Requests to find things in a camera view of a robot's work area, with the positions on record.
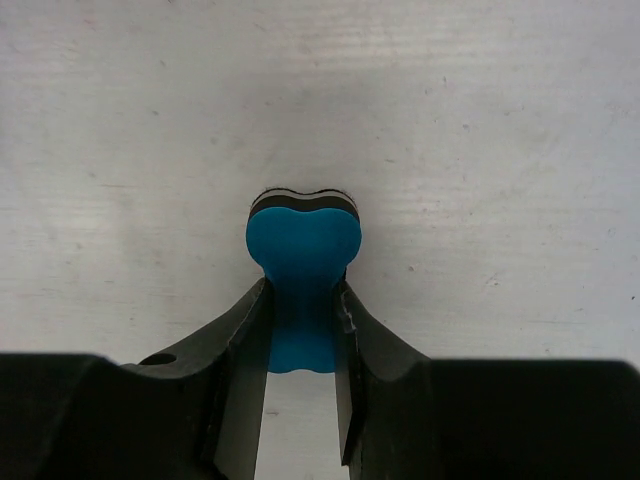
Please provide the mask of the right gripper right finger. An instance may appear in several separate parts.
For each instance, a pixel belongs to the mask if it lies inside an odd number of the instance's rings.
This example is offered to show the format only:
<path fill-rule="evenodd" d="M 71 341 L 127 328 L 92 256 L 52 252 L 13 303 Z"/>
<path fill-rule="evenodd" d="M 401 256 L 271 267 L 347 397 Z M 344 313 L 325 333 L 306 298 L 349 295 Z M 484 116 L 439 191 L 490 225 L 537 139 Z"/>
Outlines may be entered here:
<path fill-rule="evenodd" d="M 345 280 L 333 290 L 341 463 L 351 479 L 433 477 L 430 359 L 374 318 Z"/>

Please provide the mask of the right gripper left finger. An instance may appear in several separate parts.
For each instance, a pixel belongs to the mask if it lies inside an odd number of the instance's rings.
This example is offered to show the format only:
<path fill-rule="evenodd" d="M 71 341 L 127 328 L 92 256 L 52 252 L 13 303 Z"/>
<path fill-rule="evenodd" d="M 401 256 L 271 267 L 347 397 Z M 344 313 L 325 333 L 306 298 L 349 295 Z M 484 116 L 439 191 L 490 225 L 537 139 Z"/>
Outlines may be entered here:
<path fill-rule="evenodd" d="M 258 280 L 227 312 L 124 369 L 180 384 L 205 383 L 198 401 L 195 459 L 215 479 L 253 479 L 274 325 L 274 293 Z"/>

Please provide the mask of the blue whiteboard eraser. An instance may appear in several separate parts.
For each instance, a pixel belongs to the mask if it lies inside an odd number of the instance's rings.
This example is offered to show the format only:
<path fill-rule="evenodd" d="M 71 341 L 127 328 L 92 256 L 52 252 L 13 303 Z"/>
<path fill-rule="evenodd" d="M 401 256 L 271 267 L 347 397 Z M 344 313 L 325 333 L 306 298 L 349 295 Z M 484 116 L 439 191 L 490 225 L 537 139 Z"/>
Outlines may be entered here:
<path fill-rule="evenodd" d="M 332 292 L 357 256 L 354 200 L 336 189 L 275 187 L 252 203 L 246 246 L 274 291 L 269 371 L 335 371 Z"/>

